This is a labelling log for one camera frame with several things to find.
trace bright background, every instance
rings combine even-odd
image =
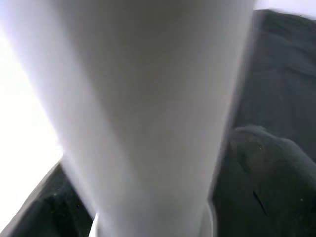
[[[313,1],[259,0],[256,9],[316,18]],[[57,137],[0,28],[0,232],[61,156]]]

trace white surface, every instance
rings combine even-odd
[[[276,8],[316,18],[313,0],[260,0],[256,8]],[[0,30],[0,231],[19,210],[62,151],[27,76]]]

